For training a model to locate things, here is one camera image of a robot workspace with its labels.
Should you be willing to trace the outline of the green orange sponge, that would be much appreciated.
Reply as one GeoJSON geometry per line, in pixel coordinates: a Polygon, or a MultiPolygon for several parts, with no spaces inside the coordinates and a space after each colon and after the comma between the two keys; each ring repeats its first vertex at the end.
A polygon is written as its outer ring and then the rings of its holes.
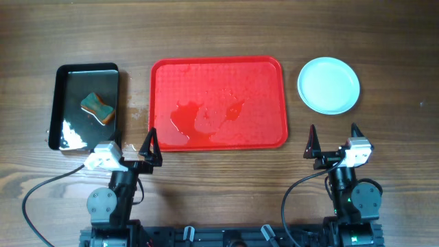
{"type": "Polygon", "coordinates": [[[81,109],[94,116],[98,122],[105,126],[115,117],[115,109],[104,103],[96,93],[90,93],[80,102],[81,109]]]}

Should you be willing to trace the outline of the light blue plate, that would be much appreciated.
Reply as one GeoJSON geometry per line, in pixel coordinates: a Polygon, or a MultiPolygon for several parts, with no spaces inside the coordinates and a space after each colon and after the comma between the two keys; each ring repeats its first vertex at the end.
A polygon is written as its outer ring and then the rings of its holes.
{"type": "Polygon", "coordinates": [[[339,115],[356,105],[361,86],[354,70],[331,57],[310,60],[300,70],[297,89],[310,109],[323,115],[339,115]]]}

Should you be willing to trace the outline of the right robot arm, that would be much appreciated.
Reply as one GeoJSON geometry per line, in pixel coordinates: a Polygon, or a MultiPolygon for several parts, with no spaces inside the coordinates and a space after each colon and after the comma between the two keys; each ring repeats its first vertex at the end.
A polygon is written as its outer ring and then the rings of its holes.
{"type": "Polygon", "coordinates": [[[370,179],[358,179],[355,170],[365,165],[374,146],[355,123],[351,137],[338,150],[323,152],[316,128],[310,126],[309,139],[303,157],[313,159],[315,170],[323,170],[325,187],[333,203],[334,217],[327,217],[323,233],[329,246],[383,246],[379,219],[382,186],[370,179]]]}

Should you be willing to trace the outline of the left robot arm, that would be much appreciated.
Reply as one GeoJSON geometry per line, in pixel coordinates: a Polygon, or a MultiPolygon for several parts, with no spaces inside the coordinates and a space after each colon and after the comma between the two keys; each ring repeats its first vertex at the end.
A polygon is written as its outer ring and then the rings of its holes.
{"type": "Polygon", "coordinates": [[[153,246],[139,220],[130,218],[136,204],[134,195],[143,185],[141,174],[152,174],[163,164],[155,128],[151,128],[141,146],[140,161],[127,161],[120,145],[114,141],[97,144],[84,162],[87,169],[103,168],[111,172],[107,187],[94,190],[87,199],[91,216],[91,228],[80,232],[80,245],[105,246],[153,246]]]}

